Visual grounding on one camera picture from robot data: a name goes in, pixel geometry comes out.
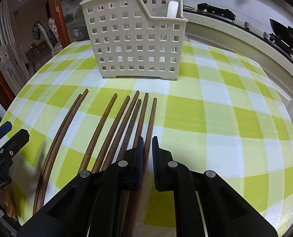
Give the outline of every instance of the wall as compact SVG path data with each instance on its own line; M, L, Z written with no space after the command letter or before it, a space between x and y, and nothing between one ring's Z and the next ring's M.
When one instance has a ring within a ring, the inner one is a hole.
M44 24L48 23L47 0L28 0L20 3L12 11L9 12L10 22L13 29L16 43L21 44L24 52L28 52L29 46L34 42L36 45L44 41L43 35L40 40L32 39L32 27L36 21Z

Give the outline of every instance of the wooden chopstick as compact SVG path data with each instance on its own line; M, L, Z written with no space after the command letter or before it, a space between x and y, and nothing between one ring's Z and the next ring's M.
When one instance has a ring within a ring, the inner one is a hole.
M122 160L123 155L125 153L125 151L127 150L128 147L128 143L131 137L131 133L135 124L135 120L137 119L138 113L139 113L139 109L141 106L141 99L138 99L137 104L135 105L134 111L132 113L125 137L123 138L118 156L117 156L117 161Z
M146 140L145 140L144 149L143 149L143 175L145 174L145 170L147 167L146 164L149 159L149 151L150 151L150 145L151 145L153 126L154 126L156 104L157 104L157 98L154 98L152 109L151 109L149 125L148 125L148 129L146 133ZM142 192L142 187L138 191L130 192L125 223L123 226L123 234L122 234L123 237L133 237L137 214L138 214L139 202L141 198L141 192Z
M107 153L108 147L110 145L111 139L114 136L114 133L116 132L117 126L118 126L118 124L120 122L120 119L121 119L121 117L122 117L122 115L123 115L123 113L124 113L124 111L126 109L126 106L127 106L128 102L129 102L129 100L130 100L130 96L128 95L125 98L123 104L121 105L121 108L120 108L117 116L115 117L114 122L111 125L111 128L110 128L110 130L109 130L109 132L108 132L108 134L106 136L106 139L105 139L102 147L100 148L100 152L98 153L98 156L97 156L97 158L95 160L95 163L94 163L94 166L92 168L92 173L97 173L100 170L100 168L101 168L101 166L103 164L103 160L105 158L105 155Z
M137 147L138 137L141 136L141 133L142 133L143 122L144 122L144 117L145 117L145 114L146 114L148 99L149 99L149 94L146 92L145 95L144 95L143 104L142 104L142 108L141 108L141 112L140 112L140 116L139 116L137 130L135 132L132 148Z
M143 104L142 104L142 108L141 108L141 112L140 112L140 116L139 116L139 120L138 120L137 130L135 132L132 148L135 148L137 146L138 137L141 136L141 133L142 133L142 127L143 127L144 117L146 114L148 99L149 99L149 94L146 92L144 95ZM122 191L121 192L119 215L118 215L118 232L117 232L118 237L122 237L122 231L123 231L124 222L125 222L125 218L126 218L129 198L130 198L130 191Z
M81 103L83 102L83 100L85 99L86 95L88 93L88 89L85 89L85 91L83 92L83 94L81 95L80 99L77 101L75 107L72 109L72 112L70 114L70 116L68 117L64 127L62 128L61 133L58 136L58 139L56 141L56 143L54 144L53 150L49 156L49 161L46 164L45 167L45 171L44 171L44 175L42 178L42 182L41 182L41 186L40 186L40 191L39 191L39 195L38 195L38 199L37 199L37 207L36 207L36 213L39 211L39 209L41 209L43 207L44 204L44 199L46 196L46 191L47 191L47 186L48 186L48 182L49 182L49 178L50 178L50 174L51 174L51 170L53 168L54 165L54 161L55 158L59 152L59 148L61 146L61 143L63 141L63 138L77 112L77 110L79 109L79 107L81 106Z
M114 96L111 98L104 114L102 115L97 127L96 127L96 130L92 136L92 139L87 147L87 150L84 154L84 157L83 157L83 160L81 162L81 165L80 165L80 168L79 168L79 171L77 173L80 173L82 172L83 170L86 170L87 169L87 166L88 166L88 163L89 163L89 160L92 156L92 153L93 153L93 150L95 148L95 145L97 143L97 140L98 140L98 137L100 136L100 133L103 129L103 126L107 120L107 117L109 115L109 112L111 111L111 108L113 107L114 103L115 103L115 100L117 99L117 94L115 93Z
M129 120L129 117L131 115L131 112L133 111L133 107L138 99L138 96L139 96L140 92L139 91L136 91L134 97L132 98L132 101L128 107L128 110L125 114L125 116L123 117L123 120L119 126L119 129L115 135L115 138L114 140L112 141L111 143L111 146L109 148L109 152L107 153L107 156L105 158L105 161L103 163L103 166L102 166L102 171L103 170L106 170L108 168L108 166L111 164L112 160L114 159L114 156L115 156L115 153L116 153L116 150L117 150L117 147L119 145L119 142L120 142L120 139L121 139L121 136L125 130L125 127L128 123L128 120Z
M75 102L72 104L71 108L69 109L68 113L65 115L65 118L63 119L63 121L62 121L62 123L61 123L61 125L60 125L60 127L59 127L59 129L58 129L58 131L57 131L52 143L51 143L51 146L50 146L50 149L49 149L49 151L47 153L47 156L46 156L46 158L44 160L44 163L43 163L43 166L42 166L42 169L41 169L41 172L40 172L38 184L37 184L36 193L35 193L35 200L34 200L34 203L33 203L32 215L34 215L36 213L37 200L38 200L38 196L39 196L40 186L41 186L44 171L45 171L46 165L48 164L48 161L49 161L50 155L52 153L53 147L54 147L56 141L58 140L58 137L59 137L60 133L62 132L62 129L63 129L66 121L70 117L70 114L71 114L72 110L74 109L76 103L79 101L80 98L81 98L81 94L78 95L78 97L76 98Z

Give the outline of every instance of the utensil holder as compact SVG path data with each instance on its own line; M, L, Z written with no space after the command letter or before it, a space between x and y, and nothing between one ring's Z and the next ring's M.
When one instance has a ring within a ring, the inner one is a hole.
M177 1L176 18L167 18ZM81 2L103 77L153 76L175 80L185 26L182 0L86 0Z

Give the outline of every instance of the checkered tablecloth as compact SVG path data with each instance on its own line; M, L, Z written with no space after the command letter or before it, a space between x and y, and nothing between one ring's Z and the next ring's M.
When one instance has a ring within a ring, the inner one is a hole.
M150 95L143 136L157 97L153 135L160 147L190 170L216 171L282 235L293 222L293 125L280 96L261 67L244 56L185 42L181 61L177 81L103 79L85 41L72 43L45 64L2 120L12 122L13 129L0 146L20 128L30 133L11 167L10 189L20 221L32 216L40 168L77 95L89 89L59 150L46 201L76 175L112 95L118 98L89 169L123 100L139 90L141 99L145 92ZM147 171L136 236L174 236L173 194L155 190L151 159Z

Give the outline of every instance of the chair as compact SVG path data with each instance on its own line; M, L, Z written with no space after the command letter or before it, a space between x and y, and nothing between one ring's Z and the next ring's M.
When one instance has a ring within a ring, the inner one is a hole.
M39 28L39 30L42 32L45 40L46 40L46 43L47 45L50 47L51 49L51 54L52 54L52 57L54 57L56 54L58 54L60 51L62 51L62 45L60 42L58 42L54 47L52 46L51 42L50 42L50 39L46 33L46 30L40 25L40 24L37 24L37 27Z

